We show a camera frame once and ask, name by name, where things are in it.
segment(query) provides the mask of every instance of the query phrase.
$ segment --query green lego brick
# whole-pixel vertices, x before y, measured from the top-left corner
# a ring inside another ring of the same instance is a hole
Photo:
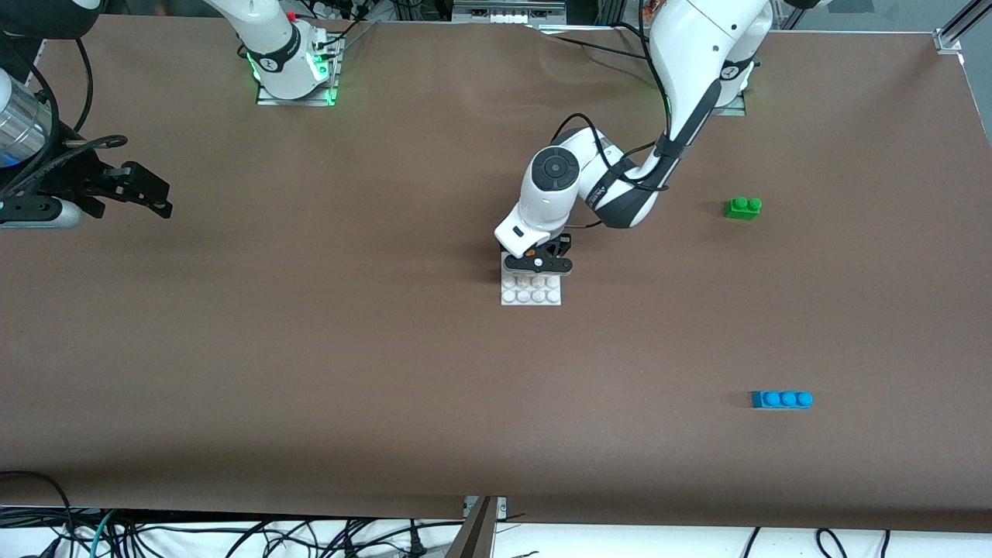
[[[741,196],[727,202],[727,205],[723,208],[723,216],[732,219],[751,220],[760,214],[761,200],[758,198],[748,200]]]

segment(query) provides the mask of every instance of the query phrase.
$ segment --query silver cylinder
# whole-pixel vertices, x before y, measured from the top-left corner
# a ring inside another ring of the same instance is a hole
[[[22,83],[0,69],[0,167],[13,167],[41,151],[52,112]]]

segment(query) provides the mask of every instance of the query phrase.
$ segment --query brown table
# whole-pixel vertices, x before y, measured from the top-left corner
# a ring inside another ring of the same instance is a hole
[[[106,507],[992,525],[992,152],[929,35],[769,37],[748,116],[711,119],[646,222],[575,235],[560,308],[499,305],[492,229],[566,115],[657,135],[638,61],[383,25],[337,106],[281,108],[222,20],[86,43],[84,132],[127,134],[102,156],[176,209],[3,234],[4,468]],[[41,68],[71,119],[72,43]],[[720,217],[738,195],[757,220]]]

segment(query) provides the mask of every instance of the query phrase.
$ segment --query toy building block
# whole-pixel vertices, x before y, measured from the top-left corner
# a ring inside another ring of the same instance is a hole
[[[751,406],[755,409],[809,409],[812,394],[808,391],[752,391]]]
[[[723,216],[732,219],[751,220],[760,214],[761,200],[758,198],[748,200],[741,196],[727,202],[727,205],[723,208]]]

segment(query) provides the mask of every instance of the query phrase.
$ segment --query white lego brick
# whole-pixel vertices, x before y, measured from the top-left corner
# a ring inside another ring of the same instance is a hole
[[[503,270],[503,306],[561,306],[561,277]]]

